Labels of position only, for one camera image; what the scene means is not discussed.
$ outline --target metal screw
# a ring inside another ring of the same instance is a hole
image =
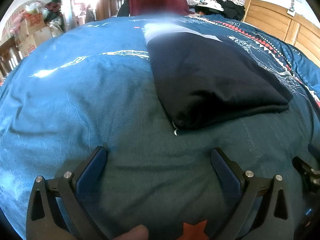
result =
[[[72,172],[71,172],[71,171],[67,171],[67,172],[65,172],[65,173],[63,174],[63,177],[65,177],[65,178],[67,179],[67,178],[70,178],[71,175],[72,175]]]
[[[252,178],[254,174],[253,174],[252,171],[246,171],[246,172],[245,172],[245,175],[246,175],[247,177],[249,177],[249,178]]]
[[[42,176],[36,177],[36,182],[40,182],[42,180]]]
[[[282,176],[278,174],[278,175],[276,175],[276,179],[281,181],[282,180]]]

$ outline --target cardboard box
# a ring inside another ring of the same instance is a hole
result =
[[[46,25],[44,24],[41,13],[33,14],[25,18],[20,24],[19,34],[17,35],[18,43],[24,41],[30,35],[44,27],[46,27]]]
[[[50,28],[44,27],[41,30],[36,31],[26,38],[19,45],[19,49],[23,57],[29,55],[34,51],[42,42],[47,41],[52,38]]]

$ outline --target wooden headboard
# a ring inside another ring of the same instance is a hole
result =
[[[287,8],[260,0],[245,0],[243,22],[300,49],[320,67],[320,29],[300,14],[287,14]]]

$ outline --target blue bedsheet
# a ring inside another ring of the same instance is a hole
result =
[[[175,132],[157,98],[143,35],[146,23],[164,21],[233,40],[290,89],[290,109]],[[298,155],[317,167],[307,146],[320,147],[310,101],[320,95],[318,80],[320,68],[294,47],[220,16],[82,25],[41,44],[0,87],[0,207],[25,238],[36,176],[72,171],[100,145],[107,166],[84,205],[109,238],[144,224],[151,240],[177,239],[184,223],[202,223],[211,237],[231,208],[210,165],[211,149],[220,147],[257,176],[283,176],[297,226],[311,206],[291,160]]]

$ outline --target orange star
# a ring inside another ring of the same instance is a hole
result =
[[[203,232],[206,225],[207,220],[194,226],[183,223],[183,235],[177,240],[208,240],[209,237]]]

